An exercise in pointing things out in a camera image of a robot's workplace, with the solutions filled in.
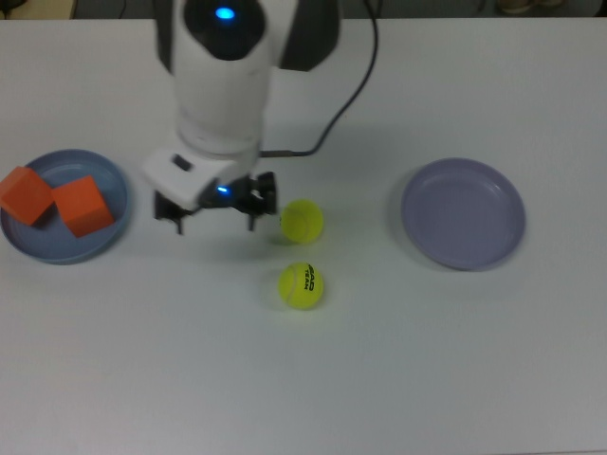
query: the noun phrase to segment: tennis ball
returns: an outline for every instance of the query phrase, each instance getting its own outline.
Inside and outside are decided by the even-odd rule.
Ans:
[[[298,244],[318,239],[322,232],[322,211],[308,199],[291,202],[281,213],[281,230],[285,237]]]
[[[319,271],[308,263],[291,264],[278,279],[278,293],[298,310],[310,310],[322,296],[324,283]]]

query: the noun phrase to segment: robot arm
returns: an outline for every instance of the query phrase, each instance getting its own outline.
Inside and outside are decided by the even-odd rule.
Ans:
[[[272,66],[309,70],[334,48],[337,0],[156,0],[158,52],[175,78],[176,126],[144,164],[156,218],[201,209],[276,212],[273,174],[250,178]]]

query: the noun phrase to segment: tennis ball logo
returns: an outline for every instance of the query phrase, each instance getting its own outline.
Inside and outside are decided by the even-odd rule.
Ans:
[[[314,267],[310,264],[308,264],[308,268],[305,271],[305,284],[303,286],[303,290],[305,290],[305,291],[314,290]]]

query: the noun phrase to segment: plate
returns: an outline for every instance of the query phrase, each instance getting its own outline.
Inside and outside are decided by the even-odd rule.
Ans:
[[[524,234],[523,199],[486,164],[448,158],[427,165],[407,185],[402,222],[433,260],[460,270],[504,260]]]
[[[27,166],[51,188],[91,175],[116,222],[77,238],[63,223],[55,206],[34,226],[24,225],[1,210],[2,231],[16,249],[44,263],[74,264],[101,253],[123,233],[131,195],[124,176],[109,159],[85,150],[60,150],[40,156]]]

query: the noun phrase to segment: black cable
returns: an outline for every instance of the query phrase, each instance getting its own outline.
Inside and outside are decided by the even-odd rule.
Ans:
[[[606,17],[607,16],[607,0],[600,2],[600,8],[595,14],[595,17]]]
[[[477,13],[483,12],[485,10],[485,5],[487,4],[487,0],[481,0],[478,2],[478,7],[476,8]]]
[[[23,6],[24,3],[26,3],[26,0],[0,0],[0,11],[2,11],[4,19],[10,19],[11,12]]]
[[[329,136],[329,133],[331,133],[331,130],[341,118],[343,113],[350,107],[350,105],[356,100],[356,98],[359,97],[360,92],[367,84],[369,78],[371,77],[371,74],[373,73],[373,69],[375,68],[377,60],[377,51],[379,50],[379,30],[377,28],[376,16],[373,12],[373,8],[371,8],[369,0],[362,0],[362,3],[364,3],[364,6],[367,8],[367,13],[369,14],[369,19],[371,19],[371,24],[373,26],[373,53],[371,54],[371,62],[369,62],[369,66],[367,67],[367,71],[365,72],[362,81],[360,81],[359,87],[355,90],[350,99],[341,107],[338,113],[331,119],[331,121],[329,121],[329,123],[324,128],[321,137],[319,137],[318,141],[316,142],[316,145],[313,148],[303,152],[293,152],[292,150],[265,150],[260,153],[261,158],[310,156],[315,154],[322,147],[324,140],[327,138],[327,136]]]
[[[122,2],[122,11],[120,12],[120,16],[118,16],[119,19],[122,19],[122,16],[124,15],[125,11],[126,11],[126,0],[123,0],[123,2]]]

